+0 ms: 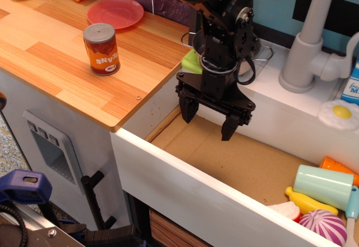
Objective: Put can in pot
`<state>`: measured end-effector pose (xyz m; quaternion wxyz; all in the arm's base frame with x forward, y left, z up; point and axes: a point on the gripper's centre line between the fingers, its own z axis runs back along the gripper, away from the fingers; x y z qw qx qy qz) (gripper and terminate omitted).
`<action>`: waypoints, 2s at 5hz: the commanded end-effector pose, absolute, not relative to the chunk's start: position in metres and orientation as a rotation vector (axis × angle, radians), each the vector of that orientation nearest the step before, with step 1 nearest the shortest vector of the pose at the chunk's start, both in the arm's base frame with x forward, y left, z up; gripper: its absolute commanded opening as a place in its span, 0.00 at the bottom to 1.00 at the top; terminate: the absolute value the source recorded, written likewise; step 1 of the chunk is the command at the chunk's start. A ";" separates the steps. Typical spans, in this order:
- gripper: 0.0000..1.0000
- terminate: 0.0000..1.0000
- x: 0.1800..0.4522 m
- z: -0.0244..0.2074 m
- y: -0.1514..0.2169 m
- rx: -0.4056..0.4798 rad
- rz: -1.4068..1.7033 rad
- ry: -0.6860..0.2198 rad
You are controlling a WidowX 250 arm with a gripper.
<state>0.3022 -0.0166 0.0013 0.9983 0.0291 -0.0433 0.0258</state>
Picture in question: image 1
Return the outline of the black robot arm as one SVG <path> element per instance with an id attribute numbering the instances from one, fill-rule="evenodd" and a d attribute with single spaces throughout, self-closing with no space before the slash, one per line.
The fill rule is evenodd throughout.
<path id="1" fill-rule="evenodd" d="M 222 140 L 228 141 L 239 126 L 248 125 L 255 104 L 238 88 L 255 79 L 239 80 L 242 61 L 252 72 L 259 39 L 253 32 L 252 0 L 178 0 L 192 6 L 201 17 L 204 52 L 201 74 L 179 72 L 176 92 L 182 118 L 190 122 L 202 104 L 225 115 Z"/>

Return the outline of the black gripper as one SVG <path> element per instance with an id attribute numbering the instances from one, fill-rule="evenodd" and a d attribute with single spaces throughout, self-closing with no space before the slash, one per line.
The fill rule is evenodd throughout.
<path id="1" fill-rule="evenodd" d="M 255 104 L 239 90 L 238 68 L 225 72 L 204 69 L 202 74 L 179 72 L 176 79 L 176 93 L 186 123 L 191 122 L 201 104 L 226 116 L 222 141 L 229 141 L 239 126 L 250 123 Z"/>

